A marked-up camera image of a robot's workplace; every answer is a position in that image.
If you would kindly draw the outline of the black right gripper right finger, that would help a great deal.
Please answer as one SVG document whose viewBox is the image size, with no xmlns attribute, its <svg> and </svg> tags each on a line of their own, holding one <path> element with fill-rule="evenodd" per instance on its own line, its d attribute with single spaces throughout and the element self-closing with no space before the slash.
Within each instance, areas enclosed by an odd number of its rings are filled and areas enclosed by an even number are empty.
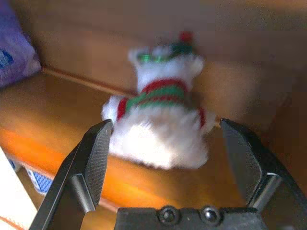
<svg viewBox="0 0 307 230">
<path fill-rule="evenodd" d="M 277 156 L 244 125 L 223 118 L 220 127 L 246 206 L 268 230 L 307 230 L 307 197 Z"/>
</svg>

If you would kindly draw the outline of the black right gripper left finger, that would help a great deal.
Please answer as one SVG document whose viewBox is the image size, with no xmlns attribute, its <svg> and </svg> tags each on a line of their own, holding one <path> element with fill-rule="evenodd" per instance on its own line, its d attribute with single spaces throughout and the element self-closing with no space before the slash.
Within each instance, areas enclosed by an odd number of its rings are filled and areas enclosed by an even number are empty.
<svg viewBox="0 0 307 230">
<path fill-rule="evenodd" d="M 92 126 L 62 162 L 29 230 L 80 230 L 99 204 L 112 121 Z"/>
</svg>

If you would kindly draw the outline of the white jar blue label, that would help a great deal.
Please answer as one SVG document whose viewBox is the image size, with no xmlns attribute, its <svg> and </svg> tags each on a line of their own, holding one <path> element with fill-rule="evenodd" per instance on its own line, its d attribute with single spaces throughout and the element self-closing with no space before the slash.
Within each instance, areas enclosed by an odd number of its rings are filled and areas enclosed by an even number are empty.
<svg viewBox="0 0 307 230">
<path fill-rule="evenodd" d="M 53 180 L 28 168 L 26 168 L 26 172 L 33 183 L 35 190 L 42 195 L 46 195 L 52 185 Z"/>
</svg>

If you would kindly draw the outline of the white plush toy striped scarf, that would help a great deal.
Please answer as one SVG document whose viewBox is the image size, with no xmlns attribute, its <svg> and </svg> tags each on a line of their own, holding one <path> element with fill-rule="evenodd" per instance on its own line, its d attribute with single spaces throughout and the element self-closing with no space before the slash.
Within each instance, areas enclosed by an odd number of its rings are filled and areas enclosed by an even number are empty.
<svg viewBox="0 0 307 230">
<path fill-rule="evenodd" d="M 205 65 L 193 33 L 183 31 L 170 44 L 133 48 L 128 59 L 137 94 L 113 95 L 101 110 L 101 117 L 113 122 L 110 152 L 164 170 L 203 166 L 209 158 L 205 137 L 216 115 L 192 101 L 194 79 Z"/>
</svg>

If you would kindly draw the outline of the wooden shelf unit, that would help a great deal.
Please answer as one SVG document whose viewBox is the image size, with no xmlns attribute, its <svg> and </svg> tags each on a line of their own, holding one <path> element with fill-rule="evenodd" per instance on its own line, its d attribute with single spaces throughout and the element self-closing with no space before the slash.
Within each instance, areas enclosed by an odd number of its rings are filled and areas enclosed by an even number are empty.
<svg viewBox="0 0 307 230">
<path fill-rule="evenodd" d="M 111 93 L 133 95 L 129 48 L 192 30 L 194 97 L 253 129 L 307 195 L 307 0 L 11 0 L 43 72 L 0 90 L 0 146 L 54 176 Z"/>
</svg>

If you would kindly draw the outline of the purple tissue pack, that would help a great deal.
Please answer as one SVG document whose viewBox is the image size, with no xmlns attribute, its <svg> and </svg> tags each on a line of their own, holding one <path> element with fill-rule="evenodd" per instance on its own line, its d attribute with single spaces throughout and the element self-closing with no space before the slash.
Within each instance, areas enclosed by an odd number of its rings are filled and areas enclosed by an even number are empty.
<svg viewBox="0 0 307 230">
<path fill-rule="evenodd" d="M 0 0 L 0 89 L 41 70 L 38 54 L 7 0 Z"/>
</svg>

